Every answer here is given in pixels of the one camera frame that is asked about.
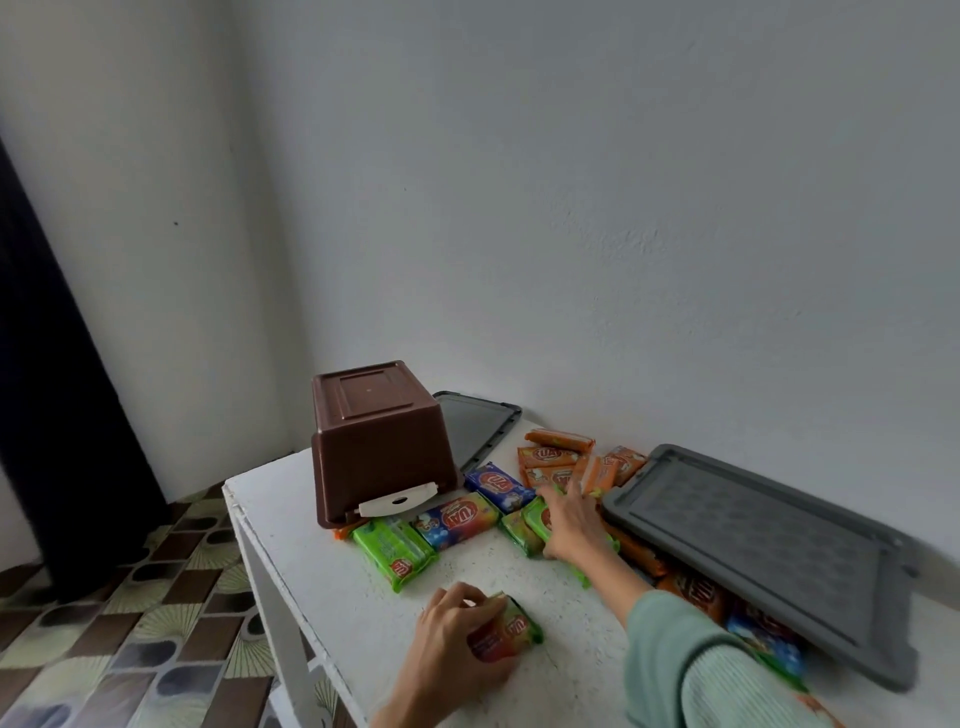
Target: patterned floor tile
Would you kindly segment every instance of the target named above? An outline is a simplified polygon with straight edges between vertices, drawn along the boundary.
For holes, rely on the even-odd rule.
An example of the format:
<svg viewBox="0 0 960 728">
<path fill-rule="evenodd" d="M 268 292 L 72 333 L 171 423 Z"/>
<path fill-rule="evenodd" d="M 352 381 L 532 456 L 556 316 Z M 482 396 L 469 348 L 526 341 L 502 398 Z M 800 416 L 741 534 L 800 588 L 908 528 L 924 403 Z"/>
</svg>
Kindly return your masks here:
<svg viewBox="0 0 960 728">
<path fill-rule="evenodd" d="M 225 528 L 207 535 L 204 542 L 193 552 L 186 567 L 188 569 L 225 569 L 239 560 L 240 546 L 236 543 L 233 531 Z"/>
<path fill-rule="evenodd" d="M 216 591 L 220 594 L 237 594 L 250 590 L 250 577 L 247 576 L 247 568 L 242 561 L 229 569 L 224 569 L 217 580 Z"/>
<path fill-rule="evenodd" d="M 107 601 L 111 596 L 113 596 L 113 593 L 117 591 L 117 587 L 126 581 L 131 570 L 131 567 L 118 567 L 113 572 L 113 576 L 110 578 L 107 584 L 102 586 L 96 592 L 93 592 L 92 594 L 85 596 L 83 599 L 80 599 L 80 601 Z"/>
<path fill-rule="evenodd" d="M 152 672 L 108 675 L 86 701 L 71 728 L 127 728 L 153 681 Z"/>
<path fill-rule="evenodd" d="M 157 581 L 132 582 L 122 584 L 104 607 L 105 615 L 146 612 L 156 607 L 170 592 L 173 582 L 170 579 Z"/>
<path fill-rule="evenodd" d="M 40 571 L 40 564 L 24 564 L 0 571 L 0 599 L 16 594 L 38 571 Z"/>
<path fill-rule="evenodd" d="M 130 728 L 201 728 L 210 705 L 204 695 L 148 697 L 130 723 Z"/>
<path fill-rule="evenodd" d="M 0 572 L 0 728 L 278 728 L 275 671 L 222 484 L 73 604 L 40 565 Z M 328 680 L 317 702 L 343 713 Z"/>
<path fill-rule="evenodd" d="M 14 701 L 39 674 L 39 667 L 0 669 L 0 716 L 7 712 Z"/>
<path fill-rule="evenodd" d="M 177 643 L 163 640 L 158 643 L 128 643 L 117 653 L 111 669 L 123 667 L 160 667 L 177 653 Z"/>
<path fill-rule="evenodd" d="M 220 578 L 219 570 L 186 570 L 164 597 L 164 604 L 198 604 L 206 601 L 213 585 Z"/>
<path fill-rule="evenodd" d="M 193 549 L 197 547 L 200 540 L 204 537 L 202 533 L 171 533 L 163 543 L 156 547 L 156 550 L 150 554 L 151 561 L 183 561 L 189 558 Z"/>
<path fill-rule="evenodd" d="M 140 614 L 100 615 L 84 630 L 67 653 L 68 657 L 112 655 L 123 644 Z"/>
<path fill-rule="evenodd" d="M 257 728 L 273 682 L 270 677 L 222 680 L 202 728 Z"/>
<path fill-rule="evenodd" d="M 204 519 L 221 518 L 227 514 L 227 502 L 221 498 L 211 498 L 210 500 L 198 500 L 186 509 L 186 518 Z"/>
<path fill-rule="evenodd" d="M 140 618 L 132 638 L 144 642 L 174 639 L 185 642 L 201 609 L 203 604 L 162 604 Z"/>
<path fill-rule="evenodd" d="M 206 617 L 200 619 L 186 641 L 178 662 L 223 661 L 230 653 L 243 618 Z"/>
<path fill-rule="evenodd" d="M 39 610 L 0 612 L 0 652 L 7 649 L 10 643 L 39 616 Z"/>
<path fill-rule="evenodd" d="M 213 691 L 223 665 L 185 665 L 167 670 L 156 681 L 156 694 L 161 697 L 195 692 L 206 695 Z"/>
<path fill-rule="evenodd" d="M 276 675 L 274 653 L 266 637 L 253 639 L 241 636 L 233 644 L 224 678 L 273 677 Z"/>
<path fill-rule="evenodd" d="M 0 669 L 42 667 L 66 654 L 85 630 L 83 624 L 41 627 L 33 624 L 0 657 Z"/>
<path fill-rule="evenodd" d="M 110 657 L 72 657 L 43 670 L 23 692 L 17 706 L 67 704 L 79 708 L 96 689 Z"/>
</svg>

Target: hand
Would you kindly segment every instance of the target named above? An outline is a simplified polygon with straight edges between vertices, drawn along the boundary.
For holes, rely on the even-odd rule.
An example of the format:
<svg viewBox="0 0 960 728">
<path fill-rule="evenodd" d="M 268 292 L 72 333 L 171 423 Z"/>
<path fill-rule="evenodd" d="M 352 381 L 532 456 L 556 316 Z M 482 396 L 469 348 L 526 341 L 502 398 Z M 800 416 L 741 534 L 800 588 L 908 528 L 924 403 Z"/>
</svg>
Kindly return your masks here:
<svg viewBox="0 0 960 728">
<path fill-rule="evenodd" d="M 417 619 L 393 696 L 373 718 L 373 728 L 432 728 L 460 706 L 505 683 L 516 658 L 482 663 L 470 652 L 467 635 L 506 606 L 506 597 L 487 599 L 462 582 L 449 591 L 438 589 Z"/>
<path fill-rule="evenodd" d="M 544 556 L 561 559 L 583 571 L 586 560 L 597 552 L 611 551 L 596 498 L 582 495 L 579 488 L 567 488 L 563 494 L 553 486 L 538 489 L 537 495 L 550 509 L 551 534 Z"/>
</svg>

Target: snack package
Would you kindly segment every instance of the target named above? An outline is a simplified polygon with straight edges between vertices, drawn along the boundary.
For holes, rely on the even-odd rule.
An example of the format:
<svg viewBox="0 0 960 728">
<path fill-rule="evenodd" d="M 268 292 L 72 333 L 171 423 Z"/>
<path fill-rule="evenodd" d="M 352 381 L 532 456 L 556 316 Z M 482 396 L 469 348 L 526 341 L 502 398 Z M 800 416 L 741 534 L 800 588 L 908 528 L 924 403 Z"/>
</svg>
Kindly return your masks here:
<svg viewBox="0 0 960 728">
<path fill-rule="evenodd" d="M 576 435 L 573 432 L 560 432 L 558 429 L 543 429 L 538 427 L 527 432 L 527 440 L 538 445 L 547 445 L 551 448 L 572 449 L 574 452 L 591 452 L 596 440 L 587 435 Z"/>
<path fill-rule="evenodd" d="M 657 588 L 690 602 L 721 627 L 724 625 L 730 594 L 705 576 L 689 570 L 676 570 L 661 579 Z"/>
<path fill-rule="evenodd" d="M 523 519 L 540 540 L 546 543 L 550 540 L 550 509 L 546 501 L 537 496 L 527 504 L 522 511 Z"/>
<path fill-rule="evenodd" d="M 580 453 L 556 448 L 517 448 L 520 468 L 551 468 L 559 465 L 575 465 Z"/>
<path fill-rule="evenodd" d="M 573 477 L 572 465 L 561 465 L 557 468 L 529 468 L 524 472 L 526 475 L 527 487 L 541 488 L 544 485 L 552 485 L 563 493 L 566 493 L 566 485 Z"/>
<path fill-rule="evenodd" d="M 768 617 L 743 599 L 733 603 L 727 630 L 750 647 L 758 661 L 796 691 L 806 692 L 801 639 L 789 627 Z"/>
<path fill-rule="evenodd" d="M 670 567 L 663 556 L 657 553 L 652 546 L 648 546 L 636 536 L 622 531 L 606 521 L 603 527 L 611 536 L 620 542 L 620 555 L 636 567 L 640 567 L 654 580 L 660 579 L 670 572 Z"/>
<path fill-rule="evenodd" d="M 542 642 L 543 630 L 510 596 L 499 615 L 467 635 L 470 651 L 484 663 L 515 657 Z"/>
<path fill-rule="evenodd" d="M 634 473 L 647 462 L 646 457 L 639 452 L 631 450 L 630 448 L 624 448 L 622 445 L 618 445 L 604 455 L 604 462 L 610 464 L 612 460 L 616 461 L 617 467 L 619 468 L 616 472 L 616 477 L 613 479 L 613 486 L 616 488 L 619 488 L 630 480 L 630 478 L 634 476 Z"/>
<path fill-rule="evenodd" d="M 351 523 L 350 525 L 345 525 L 342 528 L 334 528 L 332 531 L 333 538 L 336 539 L 337 541 L 346 541 L 350 537 L 350 534 L 353 533 L 353 531 L 355 531 L 357 528 L 362 526 L 364 523 L 369 523 L 369 522 L 370 522 L 370 519 L 360 519 L 358 522 Z"/>
<path fill-rule="evenodd" d="M 795 693 L 796 698 L 807 708 L 813 711 L 813 714 L 828 728 L 844 728 L 844 724 L 830 714 L 830 711 L 824 708 L 813 695 L 807 693 Z"/>
<path fill-rule="evenodd" d="M 598 455 L 586 455 L 577 461 L 573 468 L 570 483 L 579 487 L 580 492 L 601 498 L 613 487 L 613 478 L 616 476 L 617 462 L 604 462 L 605 458 Z"/>
<path fill-rule="evenodd" d="M 351 535 L 376 569 L 387 577 L 394 592 L 437 560 L 437 554 L 420 534 L 398 518 L 373 519 Z"/>
<path fill-rule="evenodd" d="M 530 530 L 537 534 L 537 536 L 543 540 L 544 544 L 546 544 L 546 542 L 550 540 L 550 532 L 552 530 L 550 526 L 550 509 L 547 508 L 546 501 L 543 500 L 542 497 L 537 496 L 537 498 L 532 500 L 520 513 L 523 514 L 523 519 L 527 521 Z M 614 551 L 620 550 L 620 542 L 609 533 L 607 534 L 607 539 L 610 541 L 611 548 Z M 587 579 L 587 575 L 573 566 L 570 567 L 570 570 L 572 570 L 573 575 L 580 580 L 584 589 L 588 589 L 590 580 Z"/>
<path fill-rule="evenodd" d="M 520 550 L 528 558 L 536 556 L 543 551 L 545 544 L 543 539 L 533 532 L 533 529 L 527 525 L 523 519 L 522 511 L 516 511 L 509 516 L 504 516 L 500 520 L 500 528 L 510 539 L 519 546 Z"/>
<path fill-rule="evenodd" d="M 438 553 L 496 525 L 500 512 L 479 493 L 470 493 L 424 511 L 413 522 Z"/>
<path fill-rule="evenodd" d="M 481 465 L 467 473 L 467 490 L 479 493 L 503 513 L 513 513 L 537 497 L 493 463 Z"/>
</svg>

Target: speckled table surface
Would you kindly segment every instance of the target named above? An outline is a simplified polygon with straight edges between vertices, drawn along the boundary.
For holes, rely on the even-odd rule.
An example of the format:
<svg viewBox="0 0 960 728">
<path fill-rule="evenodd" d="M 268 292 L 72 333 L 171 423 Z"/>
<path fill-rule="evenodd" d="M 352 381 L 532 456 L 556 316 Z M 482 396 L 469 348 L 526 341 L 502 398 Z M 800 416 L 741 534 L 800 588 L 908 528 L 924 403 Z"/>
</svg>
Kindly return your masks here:
<svg viewBox="0 0 960 728">
<path fill-rule="evenodd" d="M 514 476 L 516 448 L 529 425 L 517 424 L 491 456 Z M 327 674 L 358 725 L 388 696 L 424 602 L 458 580 L 515 597 L 543 627 L 546 642 L 524 655 L 501 692 L 444 725 L 629 725 L 623 630 L 565 565 L 527 559 L 493 530 L 444 551 L 396 595 L 357 547 L 317 526 L 309 450 L 235 477 L 227 489 L 269 554 L 268 570 L 280 575 L 312 627 Z"/>
<path fill-rule="evenodd" d="M 514 476 L 516 448 L 530 426 L 519 422 L 491 456 Z M 629 725 L 623 630 L 565 565 L 527 559 L 494 530 L 444 551 L 395 595 L 356 546 L 317 525 L 309 450 L 239 475 L 224 492 L 358 726 L 387 698 L 425 601 L 458 580 L 514 596 L 542 625 L 546 643 L 523 656 L 501 692 L 444 725 Z M 437 496 L 409 515 L 450 498 Z M 918 685 L 908 694 L 887 692 L 816 651 L 808 684 L 848 726 L 960 725 L 960 614 L 914 595 L 910 641 L 921 660 Z"/>
</svg>

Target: brown plastic box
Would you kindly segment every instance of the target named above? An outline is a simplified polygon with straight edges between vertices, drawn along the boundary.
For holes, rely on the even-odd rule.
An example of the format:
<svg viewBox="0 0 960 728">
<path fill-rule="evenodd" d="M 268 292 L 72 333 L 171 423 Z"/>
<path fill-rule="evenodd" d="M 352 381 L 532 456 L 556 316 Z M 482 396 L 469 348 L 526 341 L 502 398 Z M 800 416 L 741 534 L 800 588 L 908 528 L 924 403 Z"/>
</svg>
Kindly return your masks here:
<svg viewBox="0 0 960 728">
<path fill-rule="evenodd" d="M 435 482 L 460 486 L 440 404 L 402 361 L 313 377 L 317 522 L 339 528 L 360 503 Z"/>
</svg>

